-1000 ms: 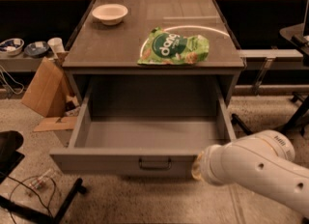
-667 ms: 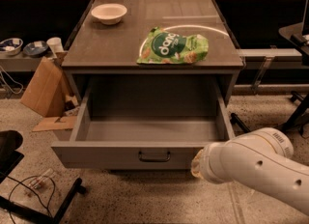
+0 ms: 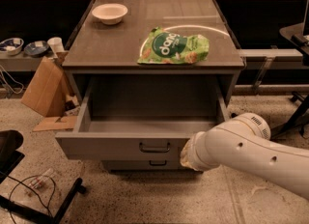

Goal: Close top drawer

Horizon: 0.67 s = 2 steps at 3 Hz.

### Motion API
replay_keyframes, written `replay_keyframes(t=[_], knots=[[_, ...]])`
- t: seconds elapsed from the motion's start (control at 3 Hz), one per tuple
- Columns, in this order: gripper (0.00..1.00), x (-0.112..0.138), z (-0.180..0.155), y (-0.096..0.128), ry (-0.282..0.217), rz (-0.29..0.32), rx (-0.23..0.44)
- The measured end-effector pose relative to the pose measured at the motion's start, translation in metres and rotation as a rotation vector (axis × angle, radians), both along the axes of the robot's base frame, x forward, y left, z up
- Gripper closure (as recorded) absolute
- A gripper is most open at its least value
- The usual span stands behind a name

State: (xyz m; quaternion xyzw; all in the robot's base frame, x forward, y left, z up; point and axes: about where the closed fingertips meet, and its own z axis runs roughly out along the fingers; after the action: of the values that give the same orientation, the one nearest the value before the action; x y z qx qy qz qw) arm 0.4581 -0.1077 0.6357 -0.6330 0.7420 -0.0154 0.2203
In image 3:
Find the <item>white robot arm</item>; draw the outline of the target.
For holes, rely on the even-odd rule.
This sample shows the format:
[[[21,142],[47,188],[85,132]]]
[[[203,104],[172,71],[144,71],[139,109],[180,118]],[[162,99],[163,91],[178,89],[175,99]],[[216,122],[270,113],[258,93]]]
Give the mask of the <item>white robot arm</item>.
[[[309,199],[309,151],[272,142],[267,122],[254,113],[192,135],[181,165],[201,172],[225,165]]]

